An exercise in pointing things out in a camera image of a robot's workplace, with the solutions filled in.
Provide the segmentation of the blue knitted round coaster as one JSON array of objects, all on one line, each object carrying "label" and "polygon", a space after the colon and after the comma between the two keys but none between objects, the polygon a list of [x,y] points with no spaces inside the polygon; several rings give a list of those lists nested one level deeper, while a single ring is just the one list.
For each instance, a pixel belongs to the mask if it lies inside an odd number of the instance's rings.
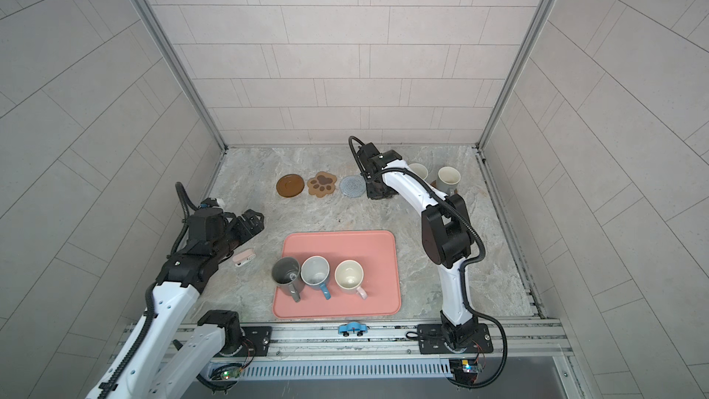
[{"label": "blue knitted round coaster", "polygon": [[345,197],[355,199],[366,193],[367,184],[361,175],[349,175],[343,178],[340,190]]}]

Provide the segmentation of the white mug blue handle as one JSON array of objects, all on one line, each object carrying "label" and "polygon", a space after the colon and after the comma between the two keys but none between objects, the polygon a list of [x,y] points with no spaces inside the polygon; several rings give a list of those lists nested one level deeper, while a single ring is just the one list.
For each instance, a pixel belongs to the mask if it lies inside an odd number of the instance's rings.
[{"label": "white mug blue handle", "polygon": [[409,164],[409,168],[424,181],[428,179],[428,168],[426,168],[426,166],[422,164]]}]

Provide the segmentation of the brown wooden round coaster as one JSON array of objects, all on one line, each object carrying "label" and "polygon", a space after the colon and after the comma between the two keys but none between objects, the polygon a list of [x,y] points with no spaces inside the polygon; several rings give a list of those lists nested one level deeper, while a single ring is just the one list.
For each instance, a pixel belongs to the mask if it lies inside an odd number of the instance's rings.
[{"label": "brown wooden round coaster", "polygon": [[281,197],[290,199],[299,195],[305,186],[303,177],[297,174],[288,174],[278,180],[276,191]]}]

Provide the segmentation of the grey mug blue handle front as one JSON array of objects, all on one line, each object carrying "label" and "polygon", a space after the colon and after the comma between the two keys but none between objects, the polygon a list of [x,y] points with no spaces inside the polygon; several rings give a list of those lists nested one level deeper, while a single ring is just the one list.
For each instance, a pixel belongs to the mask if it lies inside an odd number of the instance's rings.
[{"label": "grey mug blue handle front", "polygon": [[303,262],[300,275],[307,286],[321,291],[325,299],[330,300],[332,298],[328,290],[330,264],[323,256],[307,258]]}]

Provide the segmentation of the white mug pink handle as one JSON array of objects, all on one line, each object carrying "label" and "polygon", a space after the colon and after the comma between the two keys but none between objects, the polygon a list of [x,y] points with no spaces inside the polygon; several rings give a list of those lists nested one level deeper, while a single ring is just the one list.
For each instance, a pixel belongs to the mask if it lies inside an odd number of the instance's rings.
[{"label": "white mug pink handle", "polygon": [[344,260],[335,269],[334,279],[343,293],[367,299],[369,295],[362,287],[364,278],[364,269],[356,260]]}]

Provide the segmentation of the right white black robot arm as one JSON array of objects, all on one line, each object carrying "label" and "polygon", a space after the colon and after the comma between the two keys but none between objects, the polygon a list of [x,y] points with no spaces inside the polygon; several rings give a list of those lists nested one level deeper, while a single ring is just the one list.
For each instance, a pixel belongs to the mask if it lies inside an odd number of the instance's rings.
[{"label": "right white black robot arm", "polygon": [[[465,200],[433,188],[419,177],[397,153],[382,153],[371,142],[348,138],[348,146],[366,184],[367,197],[373,200],[402,196],[421,217],[422,246],[428,258],[438,266],[441,280],[441,331],[437,338],[454,353],[472,350],[472,361],[460,360],[460,369],[450,383],[468,390],[490,386],[502,374],[508,358],[507,334],[500,321],[473,308],[469,299],[466,270],[482,262],[487,254],[480,235],[470,224]],[[479,357],[493,351],[489,328],[481,320],[493,323],[500,332],[500,364],[489,377],[480,381]]]}]

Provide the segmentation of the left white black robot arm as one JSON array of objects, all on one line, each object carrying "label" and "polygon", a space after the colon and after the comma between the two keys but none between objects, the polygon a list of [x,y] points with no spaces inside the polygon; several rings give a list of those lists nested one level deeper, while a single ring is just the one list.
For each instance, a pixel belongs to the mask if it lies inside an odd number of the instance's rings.
[{"label": "left white black robot arm", "polygon": [[225,212],[217,199],[194,204],[178,193],[184,219],[167,260],[145,291],[146,308],[113,364],[90,398],[178,398],[210,360],[256,347],[247,340],[233,310],[210,310],[168,363],[164,355],[175,332],[203,293],[212,275],[234,251],[264,229],[264,216],[247,210]]}]

